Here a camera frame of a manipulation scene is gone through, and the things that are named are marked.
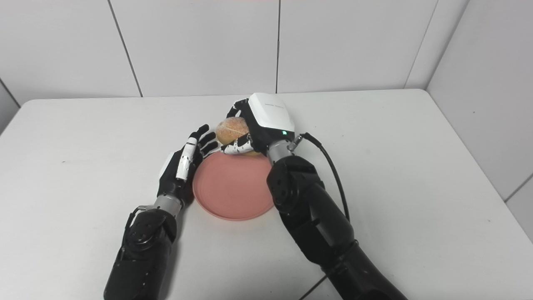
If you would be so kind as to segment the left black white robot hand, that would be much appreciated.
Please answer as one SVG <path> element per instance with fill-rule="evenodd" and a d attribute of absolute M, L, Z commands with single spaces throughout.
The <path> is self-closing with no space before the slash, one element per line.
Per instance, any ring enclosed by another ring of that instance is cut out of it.
<path fill-rule="evenodd" d="M 185 145 L 168 156 L 157 195 L 175 196 L 183 205 L 190 205 L 194 201 L 194 175 L 200 164 L 218 148 L 216 133 L 208 124 L 192 132 Z"/>

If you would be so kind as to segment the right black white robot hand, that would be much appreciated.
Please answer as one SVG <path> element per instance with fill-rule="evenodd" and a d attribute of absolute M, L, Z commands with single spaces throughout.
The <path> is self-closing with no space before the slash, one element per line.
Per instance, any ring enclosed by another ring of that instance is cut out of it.
<path fill-rule="evenodd" d="M 256 152 L 268 156 L 276 144 L 288 145 L 295 139 L 294 122 L 286 105 L 274 94 L 256 92 L 238 100 L 227 117 L 241 117 L 248 127 L 244 136 L 222 146 L 221 152 L 227 155 Z"/>

